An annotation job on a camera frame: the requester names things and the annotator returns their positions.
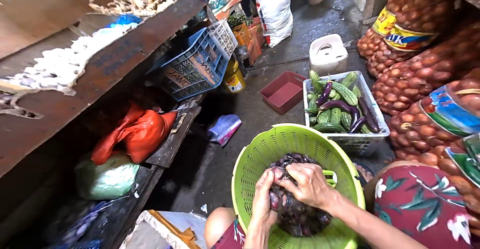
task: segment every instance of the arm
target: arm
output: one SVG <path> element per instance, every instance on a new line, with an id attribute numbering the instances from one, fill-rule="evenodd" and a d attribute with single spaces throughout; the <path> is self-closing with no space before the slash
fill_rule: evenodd
<path id="1" fill-rule="evenodd" d="M 375 215 L 359 208 L 338 191 L 327 185 L 322 168 L 315 164 L 291 164 L 287 172 L 297 181 L 280 180 L 301 202 L 320 208 L 362 236 L 371 246 L 380 249 L 426 249 L 399 229 L 380 220 Z"/>
<path id="2" fill-rule="evenodd" d="M 372 247 L 426 249 L 421 243 L 399 229 L 353 204 L 339 192 L 335 191 L 335 194 L 337 195 L 337 200 L 334 201 L 335 205 L 327 208 L 327 212 L 357 232 Z"/>
<path id="3" fill-rule="evenodd" d="M 267 249 L 270 228 L 277 220 L 277 212 L 270 209 L 270 187 L 274 179 L 275 174 L 267 169 L 255 186 L 251 220 L 243 246 L 245 249 Z"/>

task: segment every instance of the floral skirt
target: floral skirt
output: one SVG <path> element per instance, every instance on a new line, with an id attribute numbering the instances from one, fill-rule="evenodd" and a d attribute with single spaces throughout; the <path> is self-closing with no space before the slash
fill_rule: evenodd
<path id="1" fill-rule="evenodd" d="M 471 248 L 467 209 L 447 173 L 429 166 L 397 166 L 383 173 L 375 189 L 375 215 L 430 249 Z M 212 249 L 242 249 L 238 220 Z"/>

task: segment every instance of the green plastic bag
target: green plastic bag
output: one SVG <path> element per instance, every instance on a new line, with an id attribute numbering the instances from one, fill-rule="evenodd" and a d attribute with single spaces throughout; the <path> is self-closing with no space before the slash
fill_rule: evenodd
<path id="1" fill-rule="evenodd" d="M 139 168 L 124 153 L 112 154 L 102 165 L 86 154 L 75 167 L 78 195 L 87 200 L 117 199 L 132 188 Z"/>

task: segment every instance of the garlic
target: garlic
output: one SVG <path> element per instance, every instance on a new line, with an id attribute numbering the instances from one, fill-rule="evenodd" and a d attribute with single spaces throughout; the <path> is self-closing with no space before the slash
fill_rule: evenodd
<path id="1" fill-rule="evenodd" d="M 0 81 L 32 90 L 57 90 L 73 96 L 75 91 L 72 86 L 85 72 L 90 57 L 137 25 L 130 23 L 103 28 L 94 32 L 93 36 L 82 36 L 72 41 L 69 48 L 45 50 L 42 57 L 33 59 L 36 64 Z"/>
<path id="2" fill-rule="evenodd" d="M 99 6 L 89 0 L 89 6 L 104 15 L 133 14 L 138 17 L 150 17 L 160 13 L 177 0 L 114 0 L 107 7 Z"/>

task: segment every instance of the hand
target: hand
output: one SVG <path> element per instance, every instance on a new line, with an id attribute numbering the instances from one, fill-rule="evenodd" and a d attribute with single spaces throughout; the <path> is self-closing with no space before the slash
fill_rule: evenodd
<path id="1" fill-rule="evenodd" d="M 255 196 L 252 203 L 251 221 L 262 224 L 268 229 L 277 220 L 277 212 L 270 209 L 270 187 L 275 179 L 271 169 L 265 170 L 255 185 Z"/>
<path id="2" fill-rule="evenodd" d="M 327 184 L 321 166 L 311 163 L 293 163 L 286 166 L 286 171 L 298 185 L 289 179 L 281 179 L 276 183 L 293 193 L 299 201 L 327 212 L 332 204 L 334 205 L 338 195 Z"/>

